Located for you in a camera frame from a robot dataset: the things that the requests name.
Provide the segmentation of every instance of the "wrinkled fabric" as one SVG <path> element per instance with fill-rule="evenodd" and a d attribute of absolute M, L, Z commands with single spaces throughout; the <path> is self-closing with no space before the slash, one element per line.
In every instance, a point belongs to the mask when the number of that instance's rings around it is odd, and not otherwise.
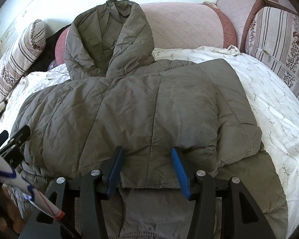
<path fill-rule="evenodd" d="M 138 4 L 111 0 L 84 12 L 70 26 L 66 42 L 72 81 L 31 95 L 12 130 L 31 128 L 24 150 L 29 166 L 76 178 L 99 168 L 121 145 L 125 162 L 119 187 L 147 191 L 179 188 L 171 165 L 175 146 L 212 176 L 259 151 L 262 132 L 235 71 L 222 59 L 155 62 L 151 28 Z M 275 171 L 268 175 L 281 188 Z M 165 196 L 168 202 L 171 196 Z M 131 202 L 140 204 L 141 198 Z M 155 193 L 149 198 L 155 202 Z M 186 208 L 183 202 L 180 209 Z M 184 238 L 186 227 L 167 232 L 154 219 L 140 228 L 133 219 L 137 209 L 127 203 L 122 209 L 125 221 L 117 216 L 107 223 L 110 237 Z M 190 214 L 177 218 L 188 222 Z M 180 225 L 171 216 L 165 221 L 172 229 Z"/>

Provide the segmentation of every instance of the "bed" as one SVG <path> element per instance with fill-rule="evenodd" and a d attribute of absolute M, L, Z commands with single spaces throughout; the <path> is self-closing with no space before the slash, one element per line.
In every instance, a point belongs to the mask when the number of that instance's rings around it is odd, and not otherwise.
<path fill-rule="evenodd" d="M 224 19 L 227 22 L 230 21 L 222 15 L 226 14 L 225 9 L 222 12 L 217 8 L 183 3 L 154 3 L 141 5 L 141 7 L 152 28 L 155 47 L 159 47 L 153 51 L 155 60 L 186 60 L 201 63 L 222 58 L 236 71 L 258 126 L 262 129 L 265 150 L 273 160 L 286 194 L 289 222 L 287 237 L 289 237 L 299 224 L 299 100 L 266 64 L 247 54 L 240 53 L 235 47 L 226 49 L 228 45 L 236 45 L 235 42 L 238 40 L 238 46 L 241 47 L 243 44 L 245 47 L 247 37 L 242 38 L 242 32 L 241 36 L 236 38 L 233 35 L 233 30 L 234 34 L 238 31 L 233 24 L 230 25 L 229 30 L 226 29 Z M 170 13 L 163 17 L 167 9 Z M 198 16 L 195 13 L 197 9 L 201 13 Z M 184 18 L 188 14 L 192 21 L 187 21 L 188 17 Z M 213 23 L 206 22 L 197 25 L 198 22 L 201 23 L 201 19 L 204 18 L 202 15 L 205 14 L 209 14 Z M 167 32 L 171 22 L 175 23 L 175 28 L 170 28 Z M 183 30 L 183 35 L 175 39 L 175 33 L 182 34 L 181 30 Z M 203 34 L 197 39 L 198 32 Z M 1 116 L 0 132 L 6 129 L 10 133 L 17 112 L 29 95 L 45 87 L 63 83 L 68 79 L 69 73 L 64 64 L 49 72 L 34 72 L 22 77 L 11 93 L 5 112 Z M 272 213 L 279 215 L 279 212 L 273 211 Z"/>

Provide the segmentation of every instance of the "blue gripper pad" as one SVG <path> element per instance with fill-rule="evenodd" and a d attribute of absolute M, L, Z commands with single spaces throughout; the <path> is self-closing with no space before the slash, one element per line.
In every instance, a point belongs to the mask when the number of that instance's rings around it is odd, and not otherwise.
<path fill-rule="evenodd" d="M 115 160 L 114 160 L 114 164 L 112 166 L 112 170 L 108 176 L 107 179 L 107 195 L 109 198 L 111 198 L 116 190 L 116 186 L 117 183 L 119 182 L 119 180 L 121 179 L 121 170 L 123 167 L 123 163 L 124 163 L 124 149 L 121 146 L 118 146 L 115 149 L 115 153 L 114 156 Z"/>
<path fill-rule="evenodd" d="M 180 191 L 186 199 L 190 199 L 192 195 L 190 191 L 190 181 L 175 148 L 173 148 L 171 151 L 171 164 L 174 167 L 177 180 L 180 186 Z"/>

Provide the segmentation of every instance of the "leaf pattern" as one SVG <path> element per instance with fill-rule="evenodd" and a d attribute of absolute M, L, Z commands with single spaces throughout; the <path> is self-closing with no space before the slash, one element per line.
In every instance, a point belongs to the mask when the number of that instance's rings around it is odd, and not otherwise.
<path fill-rule="evenodd" d="M 285 170 L 285 172 L 284 172 L 284 173 L 285 173 L 285 174 L 287 174 L 287 176 L 289 176 L 289 175 L 290 175 L 290 174 L 289 174 L 289 172 L 288 172 L 288 171 L 289 171 L 289 169 L 286 169 L 286 167 L 285 167 L 285 164 L 283 164 L 283 169 Z"/>
<path fill-rule="evenodd" d="M 271 143 L 273 144 L 273 140 L 272 140 L 272 138 L 271 138 L 271 131 L 270 131 L 270 133 L 268 133 L 269 134 L 269 138 L 270 138 L 270 140 L 271 140 Z"/>
<path fill-rule="evenodd" d="M 250 104 L 250 107 L 251 107 L 251 109 L 252 109 L 254 112 L 256 112 L 256 113 L 258 114 L 258 112 L 257 112 L 256 109 L 254 108 L 254 106 L 252 106 L 252 105 Z"/>
<path fill-rule="evenodd" d="M 268 119 L 268 121 L 271 123 L 271 125 L 274 124 L 274 122 L 272 122 L 269 118 L 267 118 L 267 116 L 266 116 L 266 119 Z"/>
<path fill-rule="evenodd" d="M 287 155 L 288 155 L 289 154 L 288 148 L 286 147 L 286 145 L 284 143 L 282 143 L 282 145 L 284 146 L 285 150 L 287 151 Z"/>

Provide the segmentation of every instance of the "black clamp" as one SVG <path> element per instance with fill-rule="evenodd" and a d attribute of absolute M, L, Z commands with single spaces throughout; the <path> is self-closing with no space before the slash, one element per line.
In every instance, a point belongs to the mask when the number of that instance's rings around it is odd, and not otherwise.
<path fill-rule="evenodd" d="M 80 234 L 67 231 L 57 221 L 36 209 L 19 239 L 108 239 L 101 200 L 109 200 L 114 195 L 123 163 L 124 150 L 117 146 L 112 158 L 103 161 L 99 169 L 74 180 L 59 177 L 46 192 L 45 196 L 65 212 L 66 221 L 70 223 L 67 227 L 76 227 L 73 206 L 75 198 L 80 198 L 77 229 Z"/>
<path fill-rule="evenodd" d="M 192 169 L 180 148 L 171 153 L 182 194 L 196 200 L 187 239 L 212 239 L 216 197 L 222 198 L 221 239 L 275 239 L 262 210 L 238 177 L 221 180 Z"/>
<path fill-rule="evenodd" d="M 14 136 L 12 136 L 3 148 L 0 149 L 0 155 L 15 169 L 22 161 L 23 155 L 21 154 L 20 147 L 29 138 L 31 134 L 29 126 L 21 128 Z M 9 138 L 6 130 L 0 133 L 0 147 Z"/>

